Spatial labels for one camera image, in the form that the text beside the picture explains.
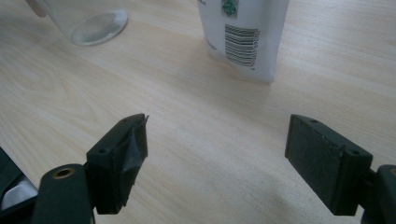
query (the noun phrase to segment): tabletop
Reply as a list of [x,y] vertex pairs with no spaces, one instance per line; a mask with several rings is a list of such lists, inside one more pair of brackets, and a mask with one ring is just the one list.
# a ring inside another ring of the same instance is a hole
[[124,0],[125,29],[67,42],[22,0],[0,3],[0,146],[38,186],[83,163],[120,119],[149,115],[126,207],[98,223],[360,223],[334,217],[285,158],[291,114],[396,163],[396,1],[292,0],[276,80],[213,60],[195,0]]

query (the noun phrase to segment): barcode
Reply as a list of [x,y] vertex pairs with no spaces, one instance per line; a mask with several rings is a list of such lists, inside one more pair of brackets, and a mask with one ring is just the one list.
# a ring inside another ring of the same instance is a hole
[[256,63],[260,31],[244,29],[225,24],[225,55],[243,66],[254,66]]

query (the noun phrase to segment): transparent cup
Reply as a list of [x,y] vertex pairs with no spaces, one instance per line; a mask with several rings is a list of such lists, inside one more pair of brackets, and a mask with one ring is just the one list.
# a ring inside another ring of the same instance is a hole
[[79,46],[99,44],[114,37],[122,31],[128,17],[122,0],[32,1],[38,3],[70,42]]

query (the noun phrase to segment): wood grain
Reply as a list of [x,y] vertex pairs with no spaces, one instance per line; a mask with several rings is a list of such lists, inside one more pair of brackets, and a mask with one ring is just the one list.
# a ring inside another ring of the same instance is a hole
[[396,2],[290,1],[276,81],[212,60],[197,2],[125,0],[126,28],[71,45],[24,1],[0,3],[0,146],[36,185],[146,113],[128,206],[98,223],[360,223],[334,217],[284,158],[290,114],[396,163]]

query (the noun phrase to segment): light wood surface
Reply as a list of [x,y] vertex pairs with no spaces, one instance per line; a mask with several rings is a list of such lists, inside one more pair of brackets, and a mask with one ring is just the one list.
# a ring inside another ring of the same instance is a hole
[[290,1],[271,85],[210,58],[195,0],[125,6],[120,35],[82,48],[24,1],[0,3],[0,146],[36,185],[143,112],[148,158],[128,206],[98,223],[360,223],[285,159],[289,118],[332,127],[375,170],[396,163],[396,1]]

